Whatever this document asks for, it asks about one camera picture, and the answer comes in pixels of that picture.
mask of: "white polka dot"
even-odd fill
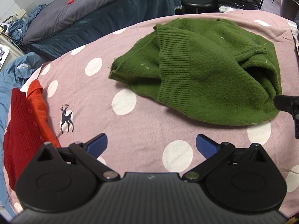
[[[41,71],[40,74],[41,75],[46,75],[47,72],[50,70],[50,68],[51,68],[51,64],[46,65],[45,68]]]
[[[54,80],[50,83],[48,89],[47,89],[47,97],[50,98],[54,95],[54,93],[56,92],[56,89],[58,87],[58,81]]]
[[[135,108],[136,102],[136,94],[130,89],[123,89],[114,96],[111,105],[114,113],[125,115]]]
[[[14,206],[14,208],[15,208],[17,214],[20,214],[20,213],[23,211],[23,208],[22,208],[22,206],[20,205],[20,203],[16,202],[13,206]]]
[[[293,192],[299,186],[299,165],[294,166],[286,177],[288,192]]]
[[[82,45],[76,49],[73,49],[72,52],[71,52],[71,55],[75,55],[75,54],[78,54],[81,50],[83,50],[85,48],[85,45]]]
[[[99,156],[99,157],[97,158],[97,160],[100,161],[102,164],[106,165],[106,161],[105,161],[105,159],[102,158],[101,156]]]
[[[265,27],[270,27],[271,25],[267,24],[266,22],[262,21],[262,20],[255,20],[256,23],[263,25]]]
[[[114,35],[118,35],[118,34],[121,34],[122,32],[124,32],[127,28],[123,28],[123,29],[120,29],[118,31],[115,31],[115,32],[112,32]]]
[[[70,113],[72,113],[72,112],[73,112],[73,111],[71,111],[71,110],[67,110],[67,111],[65,112],[65,116],[67,117],[67,116],[70,115]],[[74,119],[74,113],[71,114],[71,121],[72,121],[72,122],[74,122],[73,119]],[[62,124],[62,121],[61,121],[61,119],[60,119],[60,125],[59,125],[59,127],[60,127],[60,131],[61,131],[61,124]],[[64,124],[62,125],[62,130],[63,130],[63,133],[65,133],[65,132],[68,131],[68,124],[67,124],[66,122],[64,122]],[[69,130],[69,132],[72,132],[72,130],[73,130],[73,124],[70,122],[70,130]]]
[[[289,24],[289,26],[291,26],[291,27],[297,28],[297,25],[296,25],[296,24],[292,24],[292,23],[290,23],[289,21],[288,21],[288,24]]]
[[[185,141],[173,141],[163,152],[162,162],[169,172],[184,171],[192,162],[192,147]]]
[[[21,87],[20,91],[21,91],[21,92],[25,92],[25,93],[27,94],[27,91],[28,91],[28,84],[25,83],[25,84]]]
[[[87,66],[85,67],[85,74],[87,76],[92,76],[96,74],[102,67],[102,59],[101,58],[94,58],[90,62],[88,62]]]
[[[271,135],[270,121],[248,126],[247,135],[251,143],[259,143],[264,145],[269,140]]]

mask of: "polka dot fabric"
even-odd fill
[[[236,147],[258,142],[288,182],[289,192],[281,211],[291,216],[299,210],[299,146],[288,113],[280,112],[269,122],[249,127],[216,126],[189,119],[108,79],[113,60],[151,33],[157,23],[176,18],[219,17],[272,41],[280,63],[283,93],[298,95],[297,54],[289,25],[293,22],[263,11],[244,10],[171,16],[116,31],[45,67],[38,79],[49,106],[49,125],[63,147],[106,133],[108,147],[98,160],[121,175],[127,171],[183,174],[205,160],[195,146],[199,133],[219,143],[229,141]]]

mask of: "red and white marker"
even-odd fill
[[[68,1],[68,5],[71,4],[71,3],[73,3],[74,1],[75,1],[75,0],[69,0],[69,1]]]

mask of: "metal screw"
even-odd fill
[[[115,171],[106,171],[103,173],[103,176],[106,179],[115,179],[118,176],[118,173]]]
[[[190,179],[190,180],[198,179],[199,178],[199,173],[197,173],[197,172],[188,172],[188,173],[185,174],[185,178]]]

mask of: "deer antlers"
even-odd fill
[[[66,105],[66,104],[65,104],[65,109],[63,109],[63,106],[61,106],[61,108],[60,108],[61,111],[65,111],[67,109],[68,109],[68,105]]]

